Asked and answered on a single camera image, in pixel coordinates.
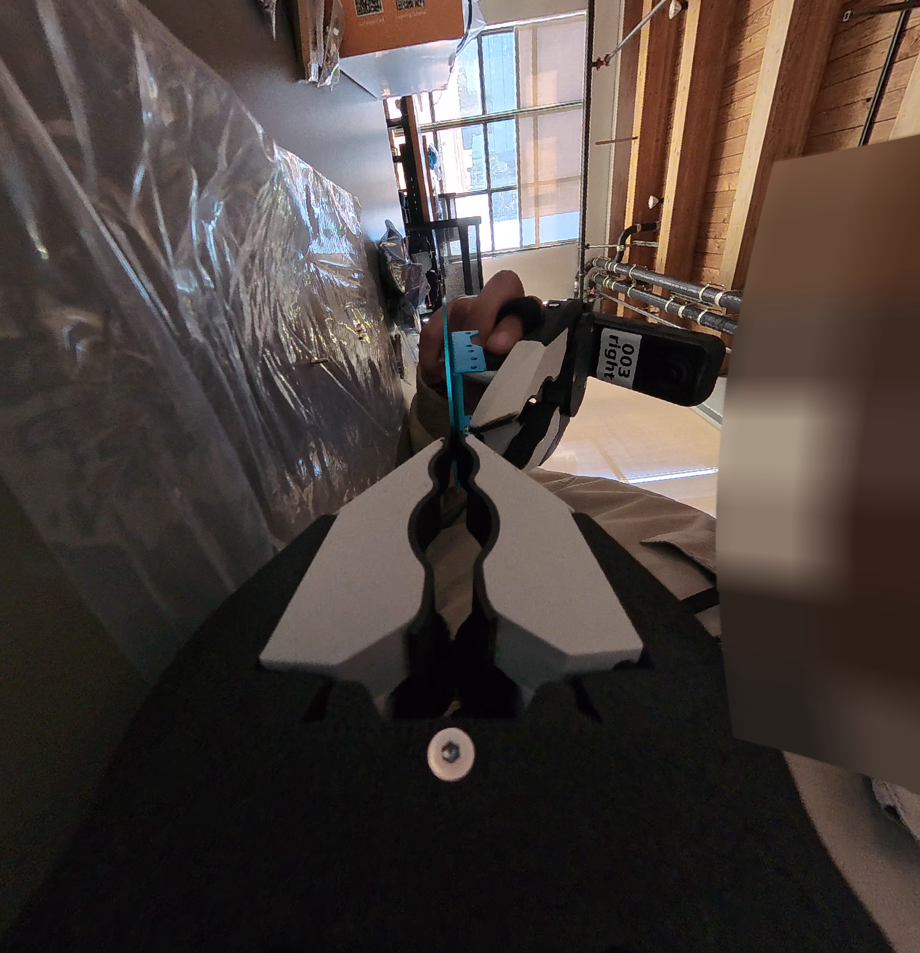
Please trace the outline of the person's right hand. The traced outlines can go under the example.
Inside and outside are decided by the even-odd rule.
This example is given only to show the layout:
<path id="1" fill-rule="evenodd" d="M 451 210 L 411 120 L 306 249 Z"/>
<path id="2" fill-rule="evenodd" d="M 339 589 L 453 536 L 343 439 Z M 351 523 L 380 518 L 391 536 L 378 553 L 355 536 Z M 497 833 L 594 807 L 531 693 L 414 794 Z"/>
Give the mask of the person's right hand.
<path id="1" fill-rule="evenodd" d="M 418 375 L 431 388 L 445 385 L 444 325 L 450 332 L 476 332 L 473 343 L 484 351 L 506 354 L 522 340 L 524 328 L 516 316 L 498 317 L 502 306 L 525 295 L 518 274 L 501 270 L 478 295 L 464 295 L 438 309 L 424 324 L 419 337 Z"/>

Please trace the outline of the blue round metal plate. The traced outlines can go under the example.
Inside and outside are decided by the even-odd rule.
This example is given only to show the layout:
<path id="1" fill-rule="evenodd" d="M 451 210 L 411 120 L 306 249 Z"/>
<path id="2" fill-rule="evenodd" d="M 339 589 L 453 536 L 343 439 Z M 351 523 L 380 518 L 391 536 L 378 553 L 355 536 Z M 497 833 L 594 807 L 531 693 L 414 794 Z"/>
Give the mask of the blue round metal plate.
<path id="1" fill-rule="evenodd" d="M 444 364 L 445 379 L 447 386 L 448 412 L 450 422 L 449 449 L 452 456 L 452 466 L 454 475 L 454 485 L 460 489 L 458 463 L 456 458 L 456 449 L 458 438 L 463 434 L 463 423 L 465 418 L 464 397 L 463 397 L 463 376 L 458 373 L 458 365 L 454 354 L 454 340 L 450 330 L 449 320 L 450 302 L 445 300 L 442 307 L 443 312 L 443 337 L 444 337 Z"/>

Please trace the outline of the orange cardboard box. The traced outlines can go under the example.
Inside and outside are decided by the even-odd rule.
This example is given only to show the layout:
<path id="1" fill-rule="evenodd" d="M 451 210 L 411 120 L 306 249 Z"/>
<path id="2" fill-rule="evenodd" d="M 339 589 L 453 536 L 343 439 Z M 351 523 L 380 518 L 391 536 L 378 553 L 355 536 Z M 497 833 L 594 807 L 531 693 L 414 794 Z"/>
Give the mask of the orange cardboard box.
<path id="1" fill-rule="evenodd" d="M 340 73 L 376 99 L 438 91 L 485 27 L 470 1 L 341 1 Z"/>

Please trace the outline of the crumpled dark plastic bag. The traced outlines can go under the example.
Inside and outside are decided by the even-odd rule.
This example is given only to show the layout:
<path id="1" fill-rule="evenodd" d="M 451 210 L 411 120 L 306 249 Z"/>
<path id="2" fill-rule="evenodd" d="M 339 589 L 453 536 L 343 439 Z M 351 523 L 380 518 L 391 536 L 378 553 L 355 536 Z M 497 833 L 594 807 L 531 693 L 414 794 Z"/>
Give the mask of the crumpled dark plastic bag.
<path id="1" fill-rule="evenodd" d="M 406 255 L 405 237 L 386 220 L 387 229 L 377 242 L 379 271 L 387 313 L 401 329 L 419 333 L 420 308 L 430 292 L 427 273 Z"/>

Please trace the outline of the black insulated pipe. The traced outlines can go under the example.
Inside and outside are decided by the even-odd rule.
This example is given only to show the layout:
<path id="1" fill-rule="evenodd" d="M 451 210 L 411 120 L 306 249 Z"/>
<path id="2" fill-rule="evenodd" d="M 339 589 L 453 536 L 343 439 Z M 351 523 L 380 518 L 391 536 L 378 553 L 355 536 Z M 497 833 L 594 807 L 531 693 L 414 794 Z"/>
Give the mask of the black insulated pipe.
<path id="1" fill-rule="evenodd" d="M 631 281 L 623 280 L 607 272 L 593 272 L 589 279 L 590 290 L 596 294 L 616 301 L 617 304 L 633 310 L 643 316 L 656 316 L 656 320 L 667 315 L 675 322 L 691 322 L 714 332 L 733 336 L 738 327 L 737 320 L 720 314 L 708 306 L 690 301 L 678 301 L 639 287 Z"/>
<path id="2" fill-rule="evenodd" d="M 650 271 L 639 265 L 597 256 L 585 263 L 585 272 L 605 272 L 644 285 L 656 286 L 673 294 L 686 296 L 705 305 L 719 307 L 734 314 L 739 314 L 741 311 L 741 291 L 675 278 Z"/>

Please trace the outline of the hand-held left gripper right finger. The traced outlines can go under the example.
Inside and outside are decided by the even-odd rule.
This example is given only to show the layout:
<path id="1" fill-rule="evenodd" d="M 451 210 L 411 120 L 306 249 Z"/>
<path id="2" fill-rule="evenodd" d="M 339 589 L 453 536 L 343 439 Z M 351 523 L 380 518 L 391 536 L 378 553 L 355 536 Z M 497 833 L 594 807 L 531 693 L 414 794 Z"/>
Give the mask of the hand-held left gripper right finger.
<path id="1" fill-rule="evenodd" d="M 521 703 L 549 682 L 638 663 L 643 642 L 571 507 L 476 438 L 460 437 L 460 473 L 492 660 Z"/>

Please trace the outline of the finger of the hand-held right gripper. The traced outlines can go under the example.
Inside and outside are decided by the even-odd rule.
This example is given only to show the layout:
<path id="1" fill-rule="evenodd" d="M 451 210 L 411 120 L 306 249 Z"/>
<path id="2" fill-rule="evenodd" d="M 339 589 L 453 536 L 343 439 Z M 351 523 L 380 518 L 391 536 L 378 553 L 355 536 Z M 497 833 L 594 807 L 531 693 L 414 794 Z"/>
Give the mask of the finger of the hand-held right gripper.
<path id="1" fill-rule="evenodd" d="M 517 423 L 521 426 L 505 450 L 505 459 L 520 470 L 532 470 L 554 451 L 566 423 L 559 410 L 524 410 Z"/>
<path id="2" fill-rule="evenodd" d="M 480 433 L 519 416 L 548 380 L 561 372 L 568 348 L 569 330 L 549 344 L 520 340 L 505 357 L 479 400 L 469 428 Z"/>

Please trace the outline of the black table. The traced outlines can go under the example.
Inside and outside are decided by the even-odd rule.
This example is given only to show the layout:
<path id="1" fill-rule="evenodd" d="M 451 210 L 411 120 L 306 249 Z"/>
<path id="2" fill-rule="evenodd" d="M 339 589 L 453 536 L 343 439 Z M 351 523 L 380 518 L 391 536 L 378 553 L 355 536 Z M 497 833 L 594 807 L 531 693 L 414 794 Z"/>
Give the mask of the black table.
<path id="1" fill-rule="evenodd" d="M 481 218 L 441 219 L 406 226 L 409 256 L 430 280 L 430 307 L 461 295 L 477 295 L 484 284 Z"/>

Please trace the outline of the grid pane window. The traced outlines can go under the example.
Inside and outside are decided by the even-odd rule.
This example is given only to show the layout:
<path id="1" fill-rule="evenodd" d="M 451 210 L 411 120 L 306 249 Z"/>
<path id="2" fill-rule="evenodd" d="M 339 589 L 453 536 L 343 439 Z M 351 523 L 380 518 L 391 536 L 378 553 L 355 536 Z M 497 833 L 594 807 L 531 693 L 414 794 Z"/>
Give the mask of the grid pane window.
<path id="1" fill-rule="evenodd" d="M 584 13 L 484 30 L 413 98 L 434 185 L 485 252 L 578 237 L 586 33 Z"/>

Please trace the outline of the clear plastic bag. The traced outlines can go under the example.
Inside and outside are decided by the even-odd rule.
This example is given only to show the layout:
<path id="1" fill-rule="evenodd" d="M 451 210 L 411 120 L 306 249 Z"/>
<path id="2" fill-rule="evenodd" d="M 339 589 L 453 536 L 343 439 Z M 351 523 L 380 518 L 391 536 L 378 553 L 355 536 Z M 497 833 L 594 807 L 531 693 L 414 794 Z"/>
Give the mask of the clear plastic bag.
<path id="1" fill-rule="evenodd" d="M 0 469 L 148 681 L 394 469 L 358 211 L 137 2 L 0 2 Z"/>

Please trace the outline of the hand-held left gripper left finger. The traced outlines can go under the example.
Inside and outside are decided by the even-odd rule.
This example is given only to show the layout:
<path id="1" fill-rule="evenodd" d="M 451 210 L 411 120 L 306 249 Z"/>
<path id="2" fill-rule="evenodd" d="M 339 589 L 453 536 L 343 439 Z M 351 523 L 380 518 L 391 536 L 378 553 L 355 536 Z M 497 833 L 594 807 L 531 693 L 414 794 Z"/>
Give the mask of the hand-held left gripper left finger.
<path id="1" fill-rule="evenodd" d="M 338 513 L 260 662 L 364 685 L 378 704 L 407 676 L 406 631 L 426 572 L 408 521 L 434 488 L 435 440 Z"/>

